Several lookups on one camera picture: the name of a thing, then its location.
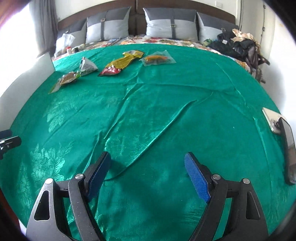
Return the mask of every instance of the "pile of clothes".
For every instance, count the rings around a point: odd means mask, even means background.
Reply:
[[[261,55],[261,46],[252,34],[243,33],[237,29],[233,29],[232,32],[222,30],[217,39],[215,41],[207,39],[203,44],[221,54],[246,62],[251,71],[255,69],[260,73],[259,65],[264,63],[270,65],[270,62]]]

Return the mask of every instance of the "curtain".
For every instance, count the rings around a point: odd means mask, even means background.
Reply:
[[[57,14],[54,0],[33,0],[29,3],[36,41],[41,56],[47,52],[52,56],[57,40]]]

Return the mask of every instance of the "floral bedspread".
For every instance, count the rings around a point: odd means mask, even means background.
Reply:
[[[184,46],[184,47],[192,47],[192,48],[197,48],[197,49],[202,49],[205,51],[210,51],[216,54],[223,55],[219,53],[218,51],[211,49],[209,47],[203,46],[201,43],[198,42],[191,42],[191,41],[186,41],[186,40],[176,40],[176,39],[164,39],[164,38],[155,38],[155,37],[148,37],[148,36],[130,36],[127,38],[123,39],[112,39],[109,41],[103,41],[103,42],[98,42],[89,46],[86,46],[86,48],[83,51],[86,50],[91,50],[91,49],[96,49],[96,48],[103,48],[103,47],[108,47],[112,45],[127,45],[127,44],[167,44],[167,45],[177,45],[177,46]],[[61,55],[57,58],[52,58],[52,61],[61,59],[63,57],[67,56],[67,54]],[[246,62],[242,62],[240,60],[237,60],[235,58],[226,56],[233,61],[237,62],[241,67],[243,67],[246,71],[248,71],[250,74],[253,74],[250,70],[250,67],[247,65]]]

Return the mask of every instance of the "white wall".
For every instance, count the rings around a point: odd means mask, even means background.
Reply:
[[[58,20],[60,21],[83,9],[108,1],[112,0],[55,0]],[[198,2],[215,6],[216,0],[198,0]],[[224,11],[239,18],[240,0],[218,0],[218,2],[222,3],[222,9]]]
[[[243,0],[241,26],[242,32],[251,33],[259,43],[261,42],[261,53],[268,59],[273,41],[276,15],[267,4],[265,4],[264,13],[263,4],[262,0]]]
[[[275,17],[270,66],[262,66],[266,84],[262,86],[291,125],[296,140],[296,44],[279,17]]]

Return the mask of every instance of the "metal screw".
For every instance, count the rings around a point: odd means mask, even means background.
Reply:
[[[81,178],[83,178],[83,174],[81,174],[81,173],[76,174],[75,179],[79,180]]]
[[[214,175],[213,175],[213,178],[214,178],[215,180],[220,180],[220,179],[221,179],[221,176],[220,176],[219,174],[214,174]]]
[[[244,178],[242,181],[243,181],[245,184],[250,184],[250,180],[247,179],[247,178]]]
[[[51,184],[54,180],[52,178],[48,178],[45,180],[46,184]]]

